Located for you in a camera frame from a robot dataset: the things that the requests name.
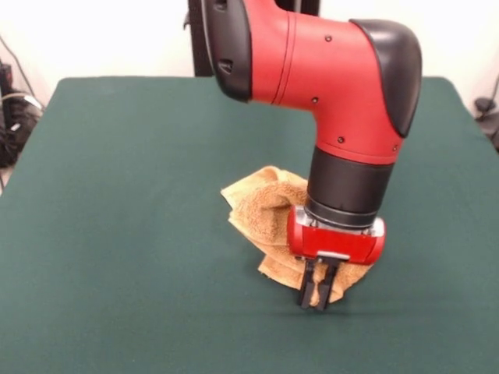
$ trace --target black joint cover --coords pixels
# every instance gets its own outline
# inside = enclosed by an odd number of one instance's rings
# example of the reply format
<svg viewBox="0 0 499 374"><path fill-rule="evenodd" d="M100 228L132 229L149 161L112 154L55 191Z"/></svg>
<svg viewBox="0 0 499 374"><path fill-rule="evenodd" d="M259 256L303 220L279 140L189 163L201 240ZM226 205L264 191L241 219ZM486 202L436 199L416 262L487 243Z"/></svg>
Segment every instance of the black joint cover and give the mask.
<svg viewBox="0 0 499 374"><path fill-rule="evenodd" d="M202 0L211 67L221 91L242 102L252 98L251 30L243 0Z"/></svg>
<svg viewBox="0 0 499 374"><path fill-rule="evenodd" d="M419 100L422 57L416 35L400 23L380 19L351 19L372 44L380 67L384 102L395 131L409 134Z"/></svg>

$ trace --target white wall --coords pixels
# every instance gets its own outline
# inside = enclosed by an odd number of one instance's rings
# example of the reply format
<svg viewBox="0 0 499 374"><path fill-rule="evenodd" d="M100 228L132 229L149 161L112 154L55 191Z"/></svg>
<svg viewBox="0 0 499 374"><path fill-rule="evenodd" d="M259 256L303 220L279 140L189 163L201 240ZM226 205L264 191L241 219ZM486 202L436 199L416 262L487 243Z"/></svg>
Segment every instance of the white wall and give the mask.
<svg viewBox="0 0 499 374"><path fill-rule="evenodd" d="M67 76L192 76L187 0L11 2L0 34L18 54L36 95L47 103ZM452 81L467 108L489 96L499 73L499 2L322 0L329 19L393 19L411 27L423 49L423 73ZM14 22L12 15L19 15ZM0 46L0 57L12 60ZM26 88L16 74L17 86Z"/></svg>

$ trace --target crumpled towel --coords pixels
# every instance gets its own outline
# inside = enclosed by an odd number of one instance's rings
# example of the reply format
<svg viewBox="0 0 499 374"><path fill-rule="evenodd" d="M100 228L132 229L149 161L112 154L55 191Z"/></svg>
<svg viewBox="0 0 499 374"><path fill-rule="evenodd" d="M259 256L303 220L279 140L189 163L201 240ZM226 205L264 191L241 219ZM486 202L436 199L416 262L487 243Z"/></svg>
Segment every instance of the crumpled towel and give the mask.
<svg viewBox="0 0 499 374"><path fill-rule="evenodd" d="M297 290L301 287L305 262L289 252L286 226L291 207L305 203L306 186L306 179L274 166L266 166L221 191L232 208L228 221L265 254L258 271ZM341 299L370 267L341 263L329 302ZM326 268L322 263L316 265L313 275L315 289L310 306L316 306L319 302L317 285L324 279Z"/></svg>

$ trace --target towel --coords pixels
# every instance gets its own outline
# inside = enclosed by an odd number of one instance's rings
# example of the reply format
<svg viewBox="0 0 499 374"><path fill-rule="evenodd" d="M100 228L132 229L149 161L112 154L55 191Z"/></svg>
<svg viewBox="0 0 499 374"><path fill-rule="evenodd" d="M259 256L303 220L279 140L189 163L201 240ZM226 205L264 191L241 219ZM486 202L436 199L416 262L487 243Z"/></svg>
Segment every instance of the towel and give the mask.
<svg viewBox="0 0 499 374"><path fill-rule="evenodd" d="M306 187L306 179L275 166L266 166L221 190L232 208L228 221L264 253L258 271L297 290L301 287L305 262L289 252L286 227L291 207L305 203ZM329 302L343 298L346 290L363 278L370 268L341 263ZM317 285L324 279L326 269L326 264L316 265L313 274L315 289L310 299L312 307L319 302Z"/></svg>

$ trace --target green felt surface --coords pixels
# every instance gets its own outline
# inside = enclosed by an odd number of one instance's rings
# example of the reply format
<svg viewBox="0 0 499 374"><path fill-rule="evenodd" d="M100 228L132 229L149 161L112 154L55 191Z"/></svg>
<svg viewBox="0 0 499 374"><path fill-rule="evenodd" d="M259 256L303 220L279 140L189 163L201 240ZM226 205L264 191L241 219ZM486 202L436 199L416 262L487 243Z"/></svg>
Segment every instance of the green felt surface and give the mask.
<svg viewBox="0 0 499 374"><path fill-rule="evenodd" d="M257 272L220 190L307 176L307 113L212 79L65 79L0 198L0 372L495 373L497 154L425 79L367 277L325 314Z"/></svg>

